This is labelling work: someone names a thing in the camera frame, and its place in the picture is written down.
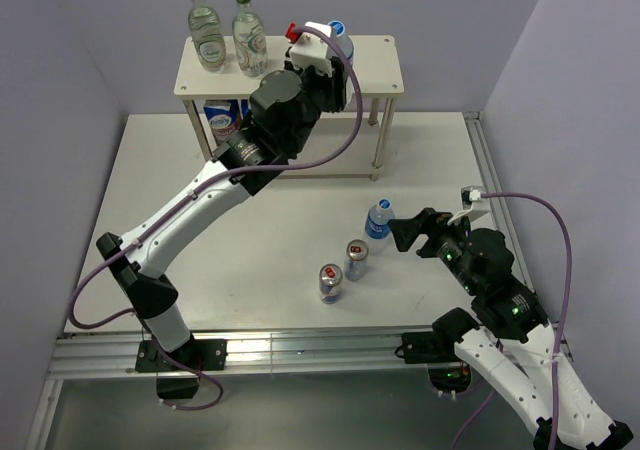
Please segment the glass soda bottle green cap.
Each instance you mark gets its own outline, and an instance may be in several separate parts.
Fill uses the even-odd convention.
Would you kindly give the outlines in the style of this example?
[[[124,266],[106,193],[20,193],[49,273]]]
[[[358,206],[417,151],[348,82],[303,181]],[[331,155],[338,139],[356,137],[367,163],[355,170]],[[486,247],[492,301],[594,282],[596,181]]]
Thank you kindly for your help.
[[[191,0],[188,25],[200,64],[220,71],[226,60],[226,45],[217,11],[206,0]]]

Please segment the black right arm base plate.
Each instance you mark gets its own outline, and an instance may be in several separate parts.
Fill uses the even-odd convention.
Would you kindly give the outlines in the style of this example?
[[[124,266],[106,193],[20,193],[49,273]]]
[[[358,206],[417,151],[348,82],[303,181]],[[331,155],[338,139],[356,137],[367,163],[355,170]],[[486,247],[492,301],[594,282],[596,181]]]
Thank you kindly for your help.
[[[457,361],[453,343],[436,331],[405,332],[394,355],[406,364],[440,364]]]

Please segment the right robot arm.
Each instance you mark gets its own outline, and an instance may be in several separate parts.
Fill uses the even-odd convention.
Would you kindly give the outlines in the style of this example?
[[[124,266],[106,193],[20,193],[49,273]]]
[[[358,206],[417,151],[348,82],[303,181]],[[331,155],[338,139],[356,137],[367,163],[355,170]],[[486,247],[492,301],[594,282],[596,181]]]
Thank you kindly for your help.
[[[509,403],[536,449],[622,449],[630,428],[595,402],[563,354],[536,294],[512,273],[504,235],[474,229],[467,217],[432,208],[389,223],[398,251],[421,236],[421,258],[437,258],[471,296],[471,309],[454,308],[427,332],[402,335],[396,354],[408,364],[458,359],[469,364]]]

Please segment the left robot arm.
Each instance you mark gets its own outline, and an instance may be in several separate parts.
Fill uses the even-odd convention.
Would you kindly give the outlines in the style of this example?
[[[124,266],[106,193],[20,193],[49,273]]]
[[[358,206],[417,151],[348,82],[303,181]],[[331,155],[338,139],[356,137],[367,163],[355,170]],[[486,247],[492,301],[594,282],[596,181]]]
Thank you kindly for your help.
[[[297,158],[325,112],[346,104],[346,65],[329,60],[315,66],[291,62],[267,74],[250,95],[240,129],[214,152],[202,171],[138,229],[97,241],[114,279],[159,343],[159,358],[183,369],[195,356],[194,337],[177,305],[178,292],[165,272],[196,237],[227,211],[256,195]]]

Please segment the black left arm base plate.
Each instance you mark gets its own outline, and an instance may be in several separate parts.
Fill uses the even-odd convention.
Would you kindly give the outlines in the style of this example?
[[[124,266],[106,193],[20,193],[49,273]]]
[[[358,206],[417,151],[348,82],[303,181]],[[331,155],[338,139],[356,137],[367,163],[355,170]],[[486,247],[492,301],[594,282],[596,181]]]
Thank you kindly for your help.
[[[227,356],[227,341],[224,339],[196,339],[188,357],[175,354],[172,359],[181,365],[199,371],[222,371]],[[137,373],[166,373],[181,371],[168,362],[151,340],[140,343],[135,363]]]

